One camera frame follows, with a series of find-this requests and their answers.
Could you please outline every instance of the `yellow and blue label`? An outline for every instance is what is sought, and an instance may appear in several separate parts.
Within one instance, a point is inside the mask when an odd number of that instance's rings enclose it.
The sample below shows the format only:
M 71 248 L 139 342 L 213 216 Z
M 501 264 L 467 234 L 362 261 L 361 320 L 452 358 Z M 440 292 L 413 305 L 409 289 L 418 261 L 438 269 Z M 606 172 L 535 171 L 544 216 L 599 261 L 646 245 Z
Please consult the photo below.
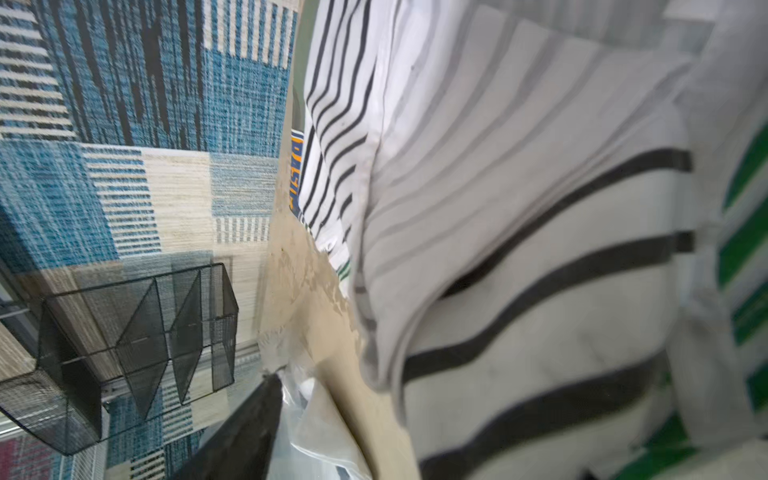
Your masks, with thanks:
M 304 133 L 298 130 L 292 130 L 291 140 L 291 159 L 290 159 L 290 211 L 301 220 L 301 210 L 299 208 L 299 183 L 301 181 L 301 155 L 304 149 Z

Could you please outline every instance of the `green striped fabric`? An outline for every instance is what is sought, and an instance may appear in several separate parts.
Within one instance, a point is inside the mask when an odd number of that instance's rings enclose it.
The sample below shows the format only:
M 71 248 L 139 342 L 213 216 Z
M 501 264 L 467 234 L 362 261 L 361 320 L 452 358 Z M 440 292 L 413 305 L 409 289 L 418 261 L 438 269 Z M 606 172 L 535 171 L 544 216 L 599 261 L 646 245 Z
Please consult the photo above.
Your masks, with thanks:
M 336 275 L 339 276 L 339 282 L 349 276 L 349 260 L 344 263 L 341 268 L 336 271 Z
M 768 124 L 753 139 L 733 176 L 723 210 L 728 211 L 749 187 L 768 161 Z M 725 289 L 750 262 L 751 256 L 768 238 L 768 191 L 763 202 L 720 250 L 720 288 Z M 745 345 L 764 328 L 768 320 L 768 278 L 732 315 L 733 335 L 738 346 Z M 747 379 L 755 411 L 768 406 L 768 361 Z M 648 480 L 668 469 L 680 465 L 700 453 L 690 446 L 685 427 L 677 413 L 651 436 L 644 445 L 645 453 L 624 466 L 614 480 Z

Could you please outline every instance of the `white striped fabric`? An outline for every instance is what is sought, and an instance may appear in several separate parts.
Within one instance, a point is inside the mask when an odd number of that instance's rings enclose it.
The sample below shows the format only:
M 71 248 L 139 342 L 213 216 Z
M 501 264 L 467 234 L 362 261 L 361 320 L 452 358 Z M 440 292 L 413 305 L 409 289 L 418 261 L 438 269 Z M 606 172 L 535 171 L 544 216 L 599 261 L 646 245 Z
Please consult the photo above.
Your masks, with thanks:
M 766 18 L 765 2 L 724 2 L 700 65 L 676 100 L 692 140 L 696 188 L 707 193 L 697 205 L 703 219 L 697 247 L 700 253 L 719 252 L 719 266 L 712 268 L 711 260 L 698 255 L 703 258 L 689 310 L 699 315 L 694 321 L 684 316 L 668 346 L 677 404 L 662 409 L 649 425 L 643 448 L 595 465 L 599 478 L 668 478 L 692 469 L 701 475 L 701 465 L 710 474 L 745 472 L 731 455 L 713 458 L 717 442 L 732 445 L 768 432 L 768 222 L 762 220 L 768 197 L 762 180 L 768 159 L 768 58 L 757 53 L 768 41 Z M 719 299 L 713 290 L 722 292 L 722 310 L 707 310 Z M 714 314 L 701 314 L 710 311 Z M 731 358 L 713 355 L 714 346 L 735 352 Z M 737 380 L 746 383 L 746 391 L 734 387 Z
M 659 382 L 698 261 L 674 100 L 717 28 L 667 6 L 320 2 L 299 207 L 423 478 L 579 478 L 696 416 Z
M 129 476 L 135 480 L 157 480 L 165 478 L 165 451 L 156 450 L 138 458 L 132 458 Z
M 192 420 L 192 407 L 181 405 L 179 393 L 175 385 L 163 386 L 163 411 L 168 412 L 162 416 L 163 445 L 189 435 L 194 430 Z

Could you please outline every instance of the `black stripe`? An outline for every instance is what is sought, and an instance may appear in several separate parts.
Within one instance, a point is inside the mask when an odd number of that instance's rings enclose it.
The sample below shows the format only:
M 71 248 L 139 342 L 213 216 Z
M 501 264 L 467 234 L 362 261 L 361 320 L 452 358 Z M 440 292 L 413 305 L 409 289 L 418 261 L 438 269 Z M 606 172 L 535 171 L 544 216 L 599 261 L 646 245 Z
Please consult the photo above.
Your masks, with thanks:
M 326 40 L 328 39 L 328 31 L 331 26 L 331 18 L 333 17 L 333 3 L 334 2 L 328 2 L 328 15 L 326 16 L 326 24 L 323 27 L 323 38 L 320 39 L 320 48 L 317 51 L 317 63 L 315 63 L 315 74 L 312 77 L 312 87 L 310 87 L 310 94 L 306 96 L 305 104 L 307 106 L 307 109 L 309 109 L 310 105 L 310 98 L 312 98 L 312 94 L 315 93 L 315 87 L 317 86 L 317 77 L 320 75 L 320 65 L 323 63 L 323 53 L 326 50 Z
M 323 202 L 326 201 L 326 195 L 328 194 L 328 185 L 330 185 L 331 183 L 330 170 L 328 171 L 328 175 L 326 176 L 325 181 L 326 181 L 326 186 L 323 188 L 323 196 L 320 197 L 320 202 L 317 204 L 317 209 L 315 210 L 315 214 L 312 216 L 312 221 L 310 222 L 310 229 L 312 229 L 312 227 L 315 226 L 315 220 L 317 220 L 317 215 L 320 213 L 320 209 L 323 208 Z
M 339 187 L 341 186 L 341 183 L 344 180 L 346 180 L 346 178 L 355 171 L 355 166 L 356 165 L 353 165 L 347 168 L 346 171 L 343 174 L 341 174 L 339 179 L 336 181 L 336 186 L 333 188 L 333 202 L 331 202 L 331 206 L 328 209 L 328 213 L 326 214 L 326 217 L 323 219 L 322 222 L 320 222 L 320 227 L 317 229 L 317 235 L 320 235 L 320 231 L 323 229 L 324 226 L 326 226 L 326 223 L 328 222 L 328 219 L 331 216 L 331 211 L 333 210 L 333 206 L 336 205 L 336 194 L 339 192 Z
M 340 118 L 346 115 L 346 113 L 352 107 L 352 103 L 355 98 L 355 90 L 357 90 L 357 88 L 353 88 L 353 86 L 357 86 L 357 74 L 360 71 L 360 64 L 362 64 L 362 56 L 365 53 L 366 44 L 368 42 L 368 19 L 370 17 L 370 10 L 371 10 L 371 1 L 368 0 L 366 2 L 366 8 L 362 13 L 362 32 L 361 32 L 362 40 L 360 41 L 360 49 L 358 50 L 357 61 L 355 62 L 355 69 L 352 72 L 352 83 L 349 85 L 349 100 L 346 102 L 346 108 L 344 108 L 344 111 L 336 115 L 330 122 L 328 122 L 326 127 L 323 129 L 323 132 L 328 131 L 328 129 L 331 128 L 331 126 L 335 124 Z
M 302 153 L 302 160 L 301 160 L 301 173 L 299 176 L 299 191 L 296 194 L 296 197 L 301 195 L 301 187 L 304 185 L 304 172 L 306 172 L 306 165 L 307 162 L 310 161 L 310 152 L 312 151 L 312 140 L 315 138 L 315 127 L 310 128 L 310 134 L 306 137 L 306 150 Z
M 349 194 L 349 196 L 344 200 L 344 203 L 341 204 L 341 210 L 339 210 L 339 218 L 344 216 L 344 210 L 349 206 L 349 204 L 352 203 L 352 194 Z
M 315 104 L 312 106 L 312 113 L 314 115 L 315 109 L 317 108 L 318 103 L 320 103 L 321 100 L 325 98 L 325 96 L 328 94 L 328 90 L 331 88 L 331 79 L 333 77 L 333 65 L 336 63 L 336 44 L 339 43 L 339 34 L 342 31 L 342 25 L 344 23 L 344 14 L 346 13 L 346 5 L 347 0 L 344 0 L 344 6 L 341 10 L 341 17 L 339 17 L 339 26 L 336 28 L 336 37 L 333 40 L 333 49 L 331 50 L 331 65 L 328 69 L 328 78 L 326 79 L 326 88 L 323 90 L 323 93 L 320 94 L 320 96 L 315 100 Z M 352 14 L 349 15 L 349 22 L 352 21 Z
M 377 330 L 376 321 L 374 319 L 365 318 L 364 316 L 361 316 L 360 323 L 369 332 L 375 332 Z
M 336 155 L 336 158 L 333 159 L 333 162 L 331 162 L 331 169 L 333 169 L 336 166 L 336 163 L 339 162 L 345 155 L 347 155 L 352 150 L 356 149 L 360 145 L 364 144 L 366 140 L 368 139 L 368 134 L 363 135 L 361 138 L 358 138 L 355 142 L 353 142 L 351 145 L 347 146 L 344 150 L 340 151 L 338 155 Z
M 335 196 L 335 195 L 336 195 L 336 193 L 339 191 L 339 187 L 341 186 L 341 183 L 342 183 L 344 180 L 346 180 L 346 178 L 347 178 L 349 175 L 351 175 L 351 174 L 353 174 L 353 173 L 355 172 L 355 167 L 356 167 L 356 165 L 353 165 L 353 166 L 351 166 L 351 167 L 347 168 L 347 169 L 346 169 L 346 171 L 345 171 L 343 174 L 341 174 L 341 176 L 339 177 L 339 179 L 336 181 L 336 186 L 333 188 L 333 195 L 334 195 L 334 196 Z
M 607 375 L 563 386 L 496 416 L 467 445 L 419 462 L 424 480 L 465 478 L 507 450 L 544 435 L 604 418 L 643 398 L 663 355 Z
M 692 253 L 696 247 L 694 232 L 679 232 L 675 251 L 678 253 Z
M 317 189 L 317 179 L 320 177 L 320 170 L 323 168 L 323 162 L 323 152 L 320 152 L 320 159 L 317 162 L 317 169 L 315 169 L 315 179 L 312 180 L 312 190 L 310 190 L 310 197 L 306 199 L 303 210 L 305 210 L 312 203 L 312 197 L 315 196 L 315 190 Z
M 347 50 L 347 47 L 349 46 L 349 33 L 352 31 L 352 19 L 354 18 L 355 13 L 357 12 L 357 8 L 359 6 L 360 6 L 360 0 L 357 0 L 357 2 L 355 3 L 355 8 L 352 9 L 352 13 L 349 14 L 349 19 L 347 20 L 347 23 L 346 23 L 346 36 L 344 37 L 344 46 L 342 47 L 341 67 L 339 67 L 339 75 L 338 75 L 339 80 L 336 85 L 336 96 L 334 97 L 333 100 L 331 100 L 330 103 L 328 103 L 328 105 L 325 106 L 324 109 L 321 110 L 320 115 L 317 116 L 316 125 L 318 126 L 320 125 L 320 120 L 323 118 L 326 112 L 331 107 L 333 107 L 333 105 L 337 104 L 339 102 L 339 98 L 341 97 L 341 81 L 344 79 L 344 67 L 346 65 L 346 50 Z M 354 84 L 355 82 L 353 80 L 349 88 L 352 89 Z
M 478 335 L 456 345 L 417 353 L 406 360 L 402 382 L 470 363 L 488 348 L 515 319 L 547 298 L 603 276 L 666 263 L 677 245 L 677 234 L 620 243 L 584 255 L 523 290 Z
M 549 220 L 555 218 L 560 212 L 576 204 L 579 200 L 589 197 L 595 192 L 607 188 L 617 182 L 626 180 L 638 174 L 651 170 L 671 169 L 683 172 L 693 170 L 693 163 L 687 151 L 673 148 L 648 151 L 631 158 L 600 177 L 595 178 L 583 187 L 574 190 L 563 197 L 549 210 L 522 227 L 516 234 L 509 237 L 490 257 L 483 260 L 469 273 L 456 280 L 442 295 L 451 296 L 468 289 L 493 271 L 503 259 L 509 255 L 520 243 L 542 228 Z
M 328 207 L 328 213 L 326 214 L 326 217 L 323 218 L 322 222 L 320 222 L 320 226 L 317 228 L 316 237 L 320 235 L 320 232 L 323 231 L 323 227 L 326 226 L 326 223 L 328 223 L 328 219 L 331 218 L 331 212 L 333 212 L 334 205 L 336 205 L 336 197 L 333 198 L 333 201 L 331 202 L 331 206 Z
M 357 116 L 357 118 L 351 124 L 349 124 L 349 126 L 347 128 L 342 130 L 338 135 L 336 135 L 328 143 L 328 147 L 326 147 L 326 151 L 330 151 L 330 148 L 333 146 L 333 144 L 335 144 L 341 137 L 343 137 L 344 135 L 348 134 L 354 127 L 357 127 L 357 125 L 360 123 L 362 118 L 365 116 L 366 110 L 368 110 L 368 99 L 371 96 L 371 90 L 373 88 L 373 75 L 375 73 L 376 73 L 376 67 L 374 66 L 373 71 L 371 72 L 371 78 L 369 78 L 369 80 L 368 80 L 368 86 L 366 87 L 366 93 L 365 93 L 365 95 L 362 98 L 362 110 L 360 111 L 360 114 Z M 349 111 L 351 105 L 352 105 L 352 102 L 349 102 L 347 104 L 346 108 L 344 109 L 344 111 L 340 115 L 346 114 L 346 112 Z M 336 120 L 335 118 L 333 120 L 331 120 L 331 123 L 328 124 L 328 127 L 333 125 L 333 122 L 335 120 Z

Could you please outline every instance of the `wire mesh organizer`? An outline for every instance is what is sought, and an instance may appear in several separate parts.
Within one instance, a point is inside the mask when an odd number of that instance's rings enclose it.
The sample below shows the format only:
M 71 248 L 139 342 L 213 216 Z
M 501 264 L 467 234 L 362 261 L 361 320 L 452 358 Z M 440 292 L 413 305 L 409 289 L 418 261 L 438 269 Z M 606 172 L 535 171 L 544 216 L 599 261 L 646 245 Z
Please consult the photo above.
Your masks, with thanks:
M 237 313 L 222 263 L 46 297 L 35 369 L 0 382 L 0 410 L 60 453 L 80 452 L 168 413 L 158 387 L 169 362 L 178 406 L 232 384 Z M 100 340 L 89 344 L 104 348 L 84 348 L 83 329 L 74 335 L 76 322 L 87 320 Z M 191 392 L 200 372 L 210 389 Z M 121 389 L 125 395 L 114 394 Z M 125 396 L 130 419 L 106 428 Z

